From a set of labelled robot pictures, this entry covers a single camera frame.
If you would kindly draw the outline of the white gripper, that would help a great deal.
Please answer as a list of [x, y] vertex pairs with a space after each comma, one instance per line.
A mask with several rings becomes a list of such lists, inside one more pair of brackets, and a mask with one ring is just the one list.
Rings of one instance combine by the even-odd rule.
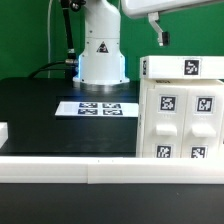
[[159, 26], [159, 13], [173, 12], [224, 2], [224, 0], [121, 0], [122, 10], [129, 18], [143, 18], [148, 21], [157, 33], [160, 46], [169, 45], [169, 33]]

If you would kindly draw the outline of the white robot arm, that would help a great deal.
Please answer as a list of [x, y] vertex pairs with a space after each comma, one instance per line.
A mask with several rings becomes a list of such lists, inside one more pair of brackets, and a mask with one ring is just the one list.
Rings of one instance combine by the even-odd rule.
[[[119, 10], [107, 0], [59, 1], [65, 20], [68, 61], [71, 62], [73, 85], [104, 91], [128, 85], [130, 79], [125, 75], [125, 57], [120, 51]], [[160, 14], [220, 2], [224, 0], [121, 0], [121, 6], [129, 18], [147, 17], [158, 33], [159, 45], [166, 46], [169, 36], [157, 24]], [[69, 10], [78, 12], [82, 7], [85, 8], [85, 48], [77, 57]]]

